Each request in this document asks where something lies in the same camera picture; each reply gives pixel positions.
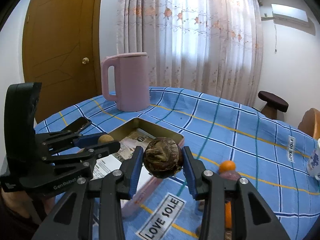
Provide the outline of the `person's left hand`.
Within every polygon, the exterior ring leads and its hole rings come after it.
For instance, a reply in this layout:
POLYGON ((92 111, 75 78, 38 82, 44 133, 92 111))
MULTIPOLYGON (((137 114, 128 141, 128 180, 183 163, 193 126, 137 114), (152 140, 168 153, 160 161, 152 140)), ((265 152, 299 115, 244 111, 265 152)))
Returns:
POLYGON ((22 217, 32 217, 33 220, 37 220, 40 217, 32 204, 33 200, 27 195, 26 192, 4 192, 4 190, 1 189, 1 196, 4 200, 4 204, 10 210, 21 215, 22 217))

